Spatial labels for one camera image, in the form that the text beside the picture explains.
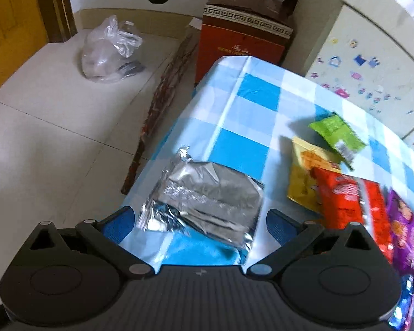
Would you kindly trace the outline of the blue checkered tablecloth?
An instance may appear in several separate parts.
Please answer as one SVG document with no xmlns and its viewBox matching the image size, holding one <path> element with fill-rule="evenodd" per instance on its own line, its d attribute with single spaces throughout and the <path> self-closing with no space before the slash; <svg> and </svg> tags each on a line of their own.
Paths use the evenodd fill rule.
<svg viewBox="0 0 414 331">
<path fill-rule="evenodd" d="M 353 103 L 253 57 L 225 57 L 214 64 L 137 178 L 125 205 L 139 211 L 169 159 L 186 146 L 197 161 L 223 164 L 261 181 L 263 212 L 277 209 L 299 222 L 313 220 L 315 213 L 286 196 L 291 140 L 299 137 L 323 146 L 310 124 L 333 113 L 366 145 L 343 172 L 393 189 L 414 212 L 410 147 Z"/>
</svg>

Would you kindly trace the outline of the purple snack bag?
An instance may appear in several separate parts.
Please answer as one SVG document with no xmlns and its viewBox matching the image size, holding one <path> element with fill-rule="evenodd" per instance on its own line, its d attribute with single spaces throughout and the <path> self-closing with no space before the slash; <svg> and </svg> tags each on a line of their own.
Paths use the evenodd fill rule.
<svg viewBox="0 0 414 331">
<path fill-rule="evenodd" d="M 393 266 L 400 276 L 414 275 L 414 212 L 391 189 L 388 193 L 387 213 L 393 243 Z"/>
</svg>

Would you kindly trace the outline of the green snack packet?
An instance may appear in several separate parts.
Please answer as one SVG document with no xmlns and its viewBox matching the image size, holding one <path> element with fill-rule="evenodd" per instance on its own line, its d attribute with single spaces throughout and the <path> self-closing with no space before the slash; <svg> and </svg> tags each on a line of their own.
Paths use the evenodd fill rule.
<svg viewBox="0 0 414 331">
<path fill-rule="evenodd" d="M 328 145 L 339 154 L 349 170 L 354 170 L 352 165 L 355 157 L 367 145 L 342 117 L 332 114 L 324 119 L 311 122 L 309 127 L 323 137 Z"/>
</svg>

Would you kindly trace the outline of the silver foil snack bag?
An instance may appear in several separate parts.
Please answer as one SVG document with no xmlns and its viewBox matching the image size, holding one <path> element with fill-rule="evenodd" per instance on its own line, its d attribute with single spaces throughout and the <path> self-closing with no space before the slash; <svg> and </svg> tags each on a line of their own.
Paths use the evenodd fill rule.
<svg viewBox="0 0 414 331">
<path fill-rule="evenodd" d="M 162 170 L 141 207 L 138 228 L 202 235 L 248 252 L 264 199 L 264 185 L 222 164 L 196 161 L 183 146 Z"/>
</svg>

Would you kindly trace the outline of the yellow wooden door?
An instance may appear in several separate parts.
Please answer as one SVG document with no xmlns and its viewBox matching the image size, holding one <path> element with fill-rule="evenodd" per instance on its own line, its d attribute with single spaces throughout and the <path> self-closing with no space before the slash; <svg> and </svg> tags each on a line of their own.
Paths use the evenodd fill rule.
<svg viewBox="0 0 414 331">
<path fill-rule="evenodd" d="M 0 88 L 47 43 L 76 33 L 70 0 L 0 0 Z"/>
</svg>

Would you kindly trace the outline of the red brown gift box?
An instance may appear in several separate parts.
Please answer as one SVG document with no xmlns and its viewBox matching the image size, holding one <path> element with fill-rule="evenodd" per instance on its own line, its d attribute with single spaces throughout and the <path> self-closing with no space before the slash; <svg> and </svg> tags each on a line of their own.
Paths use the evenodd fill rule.
<svg viewBox="0 0 414 331">
<path fill-rule="evenodd" d="M 195 82 L 224 56 L 278 64 L 293 35 L 291 9 L 279 0 L 208 0 L 204 7 Z"/>
</svg>

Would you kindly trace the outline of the red snack bag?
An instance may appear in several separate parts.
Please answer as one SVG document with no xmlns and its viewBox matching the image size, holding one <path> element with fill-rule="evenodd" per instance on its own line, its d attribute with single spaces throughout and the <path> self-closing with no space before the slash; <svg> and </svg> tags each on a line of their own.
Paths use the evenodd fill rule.
<svg viewBox="0 0 414 331">
<path fill-rule="evenodd" d="M 375 181 L 313 167 L 328 229 L 344 229 L 350 222 L 362 224 L 386 259 L 393 260 L 393 243 L 384 198 Z"/>
</svg>

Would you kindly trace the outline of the yellow waffle snack packet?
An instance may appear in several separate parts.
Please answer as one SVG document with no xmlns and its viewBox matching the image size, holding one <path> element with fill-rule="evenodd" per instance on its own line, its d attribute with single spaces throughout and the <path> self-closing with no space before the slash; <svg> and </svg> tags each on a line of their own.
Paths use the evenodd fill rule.
<svg viewBox="0 0 414 331">
<path fill-rule="evenodd" d="M 311 170 L 314 167 L 320 167 L 340 173 L 341 158 L 299 137 L 292 138 L 291 143 L 292 163 L 287 197 L 306 209 L 320 214 L 322 203 L 317 181 L 312 178 Z"/>
</svg>

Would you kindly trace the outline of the clear plastic bag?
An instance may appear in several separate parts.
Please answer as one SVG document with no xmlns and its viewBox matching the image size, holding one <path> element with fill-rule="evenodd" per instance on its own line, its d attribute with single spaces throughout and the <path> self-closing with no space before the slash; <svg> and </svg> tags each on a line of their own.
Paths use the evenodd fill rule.
<svg viewBox="0 0 414 331">
<path fill-rule="evenodd" d="M 135 24 L 107 17 L 86 36 L 81 52 L 81 69 L 90 81 L 115 83 L 144 71 L 138 59 L 143 45 Z"/>
</svg>

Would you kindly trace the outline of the cream cabinet with stickers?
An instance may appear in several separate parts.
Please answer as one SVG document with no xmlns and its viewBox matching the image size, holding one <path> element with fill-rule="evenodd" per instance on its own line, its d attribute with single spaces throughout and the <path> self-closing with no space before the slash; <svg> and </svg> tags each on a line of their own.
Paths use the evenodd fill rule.
<svg viewBox="0 0 414 331">
<path fill-rule="evenodd" d="M 414 20 L 393 0 L 341 0 L 307 70 L 414 150 Z"/>
</svg>

